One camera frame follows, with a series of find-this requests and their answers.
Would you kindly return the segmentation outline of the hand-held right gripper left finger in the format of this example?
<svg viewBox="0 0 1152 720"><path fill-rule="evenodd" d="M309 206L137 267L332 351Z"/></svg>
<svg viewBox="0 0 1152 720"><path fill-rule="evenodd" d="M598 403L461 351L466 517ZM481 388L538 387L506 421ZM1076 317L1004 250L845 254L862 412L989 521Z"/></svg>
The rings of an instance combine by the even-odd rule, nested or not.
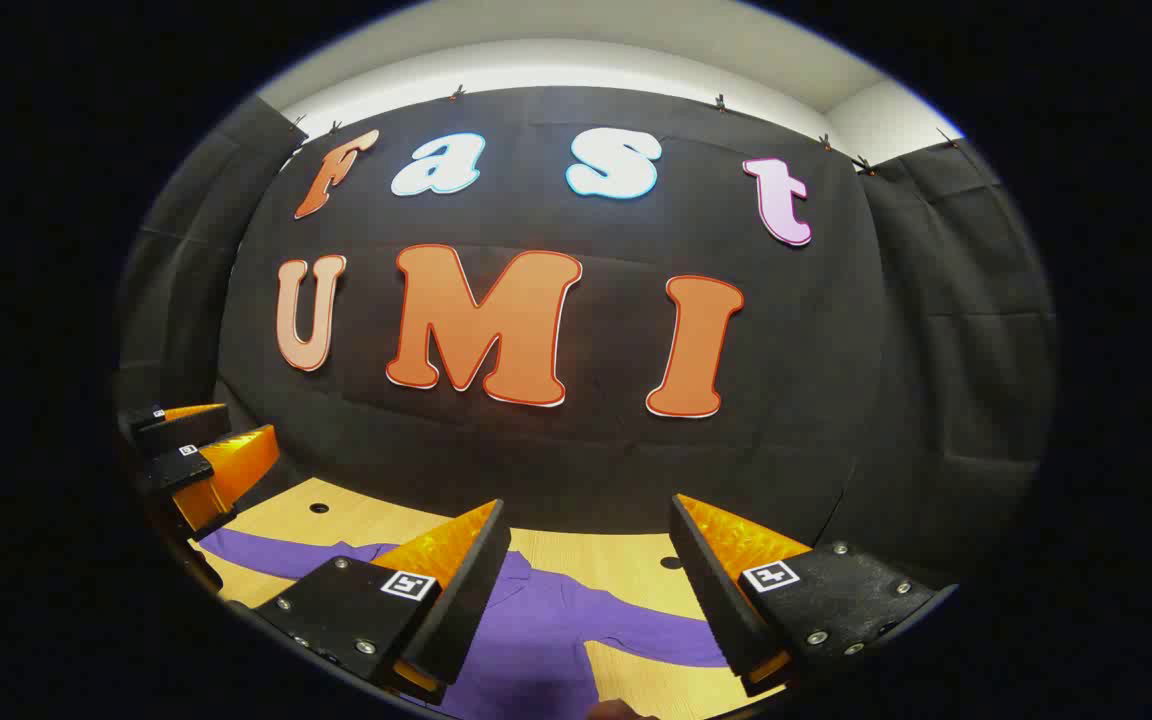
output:
<svg viewBox="0 0 1152 720"><path fill-rule="evenodd" d="M374 560L335 552L253 615L353 679L438 705L506 560L502 514L497 498Z"/></svg>

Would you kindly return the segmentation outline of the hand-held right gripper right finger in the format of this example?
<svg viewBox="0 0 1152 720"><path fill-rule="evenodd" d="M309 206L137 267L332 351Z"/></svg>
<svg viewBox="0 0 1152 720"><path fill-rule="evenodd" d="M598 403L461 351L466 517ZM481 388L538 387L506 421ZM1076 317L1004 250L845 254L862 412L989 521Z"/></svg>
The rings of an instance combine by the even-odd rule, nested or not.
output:
<svg viewBox="0 0 1152 720"><path fill-rule="evenodd" d="M723 661L749 696L799 694L850 673L957 591L861 544L810 547L692 497L672 497L669 538Z"/></svg>

